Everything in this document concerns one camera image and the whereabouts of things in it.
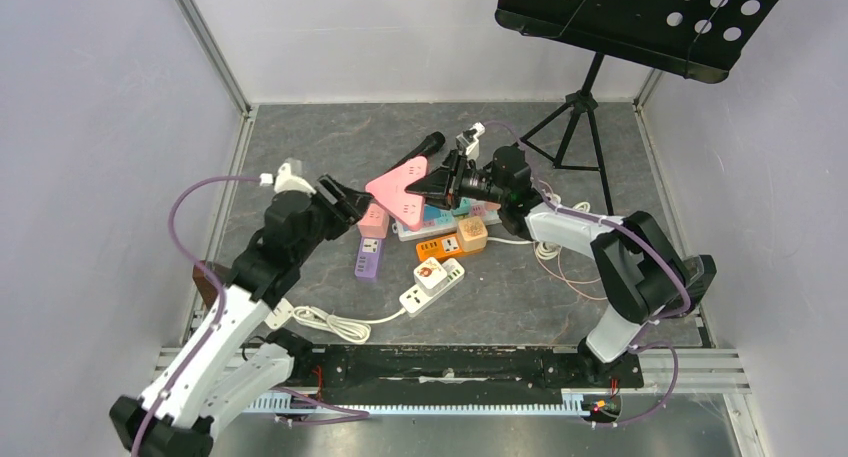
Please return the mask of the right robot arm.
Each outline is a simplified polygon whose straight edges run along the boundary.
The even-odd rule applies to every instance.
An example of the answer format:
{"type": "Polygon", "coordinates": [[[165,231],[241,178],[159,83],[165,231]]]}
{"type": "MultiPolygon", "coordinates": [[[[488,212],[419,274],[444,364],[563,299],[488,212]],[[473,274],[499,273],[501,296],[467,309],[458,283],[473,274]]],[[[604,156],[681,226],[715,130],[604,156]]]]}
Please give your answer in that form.
{"type": "Polygon", "coordinates": [[[442,209],[456,207],[463,198],[494,203],[511,235],[556,244],[594,261],[607,308],[581,341],[583,353],[577,359],[580,377],[591,385],[602,385],[617,373],[617,359],[633,350],[646,325],[692,307],[683,259],[650,214],[604,216],[555,204],[539,189],[524,151],[516,146],[498,148],[482,168],[453,150],[406,190],[442,209]]]}

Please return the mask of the white cube socket adapter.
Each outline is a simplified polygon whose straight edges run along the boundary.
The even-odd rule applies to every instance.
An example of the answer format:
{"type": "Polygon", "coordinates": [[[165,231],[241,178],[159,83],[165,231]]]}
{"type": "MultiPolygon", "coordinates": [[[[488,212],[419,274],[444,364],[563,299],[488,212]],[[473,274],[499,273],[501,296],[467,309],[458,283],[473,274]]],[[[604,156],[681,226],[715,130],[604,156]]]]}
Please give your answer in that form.
{"type": "Polygon", "coordinates": [[[448,283],[448,272],[434,258],[421,262],[414,270],[413,277],[416,285],[430,297],[443,290],[448,283]]]}

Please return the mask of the white square adapter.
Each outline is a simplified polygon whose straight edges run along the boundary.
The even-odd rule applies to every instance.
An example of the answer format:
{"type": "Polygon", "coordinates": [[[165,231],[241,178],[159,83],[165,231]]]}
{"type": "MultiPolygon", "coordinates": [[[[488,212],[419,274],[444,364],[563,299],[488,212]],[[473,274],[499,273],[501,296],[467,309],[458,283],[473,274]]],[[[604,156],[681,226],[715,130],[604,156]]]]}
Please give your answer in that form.
{"type": "Polygon", "coordinates": [[[265,318],[265,325],[271,330],[285,326],[293,317],[294,306],[286,299],[281,299],[276,307],[265,318]]]}

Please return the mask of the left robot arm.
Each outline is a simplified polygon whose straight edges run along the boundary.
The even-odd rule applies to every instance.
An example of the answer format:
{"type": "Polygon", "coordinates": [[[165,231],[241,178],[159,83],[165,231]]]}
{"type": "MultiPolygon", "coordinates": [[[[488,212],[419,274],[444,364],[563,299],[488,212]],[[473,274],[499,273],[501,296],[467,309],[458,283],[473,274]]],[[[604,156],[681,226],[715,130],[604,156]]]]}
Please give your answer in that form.
{"type": "Polygon", "coordinates": [[[222,372],[298,282],[315,249],[354,227],[373,197],[328,175],[315,185],[282,173],[253,181],[275,195],[263,227],[227,279],[219,279],[184,246],[178,248],[209,279],[217,298],[166,370],[139,396],[121,396],[112,405],[110,420],[133,456],[207,456],[219,435],[272,385],[301,385],[312,376],[309,353],[275,343],[262,345],[229,376],[222,372]]]}

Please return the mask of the teal usb charger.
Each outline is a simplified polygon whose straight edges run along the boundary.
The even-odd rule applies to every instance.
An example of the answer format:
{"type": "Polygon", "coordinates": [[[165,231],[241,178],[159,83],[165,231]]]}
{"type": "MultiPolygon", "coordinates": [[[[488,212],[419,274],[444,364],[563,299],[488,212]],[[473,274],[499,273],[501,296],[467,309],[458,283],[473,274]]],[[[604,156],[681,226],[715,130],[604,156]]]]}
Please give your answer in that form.
{"type": "Polygon", "coordinates": [[[468,198],[461,198],[458,206],[451,210],[451,214],[455,217],[469,215],[472,211],[472,201],[468,198]]]}

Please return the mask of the pink triangular socket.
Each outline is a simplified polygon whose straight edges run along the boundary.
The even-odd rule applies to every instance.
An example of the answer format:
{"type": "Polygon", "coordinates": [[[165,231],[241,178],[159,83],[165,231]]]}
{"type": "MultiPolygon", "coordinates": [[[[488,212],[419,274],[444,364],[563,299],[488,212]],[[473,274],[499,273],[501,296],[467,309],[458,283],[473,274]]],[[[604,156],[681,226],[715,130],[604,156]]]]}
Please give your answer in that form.
{"type": "Polygon", "coordinates": [[[365,186],[373,200],[406,228],[417,231],[423,225],[425,198],[406,188],[427,175],[428,160],[414,157],[371,180],[365,186]]]}

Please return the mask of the pink cube socket adapter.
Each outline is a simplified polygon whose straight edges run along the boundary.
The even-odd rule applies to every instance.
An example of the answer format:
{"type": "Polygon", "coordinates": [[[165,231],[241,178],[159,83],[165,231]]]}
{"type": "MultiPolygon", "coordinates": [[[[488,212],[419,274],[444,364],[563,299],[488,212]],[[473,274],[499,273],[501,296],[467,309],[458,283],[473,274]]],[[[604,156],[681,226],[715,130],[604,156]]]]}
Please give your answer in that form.
{"type": "Polygon", "coordinates": [[[379,204],[371,203],[357,227],[363,238],[385,239],[388,234],[389,221],[390,216],[387,211],[379,204]]]}

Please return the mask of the tan cube socket adapter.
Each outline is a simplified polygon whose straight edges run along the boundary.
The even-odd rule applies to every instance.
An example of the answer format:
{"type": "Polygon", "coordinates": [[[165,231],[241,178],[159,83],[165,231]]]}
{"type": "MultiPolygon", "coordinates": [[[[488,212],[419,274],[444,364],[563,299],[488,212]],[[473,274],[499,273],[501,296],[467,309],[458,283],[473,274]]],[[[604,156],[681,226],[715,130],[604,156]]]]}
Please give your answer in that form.
{"type": "Polygon", "coordinates": [[[488,229],[482,218],[473,216],[460,220],[457,224],[457,240],[465,254],[483,250],[488,243],[488,229]]]}

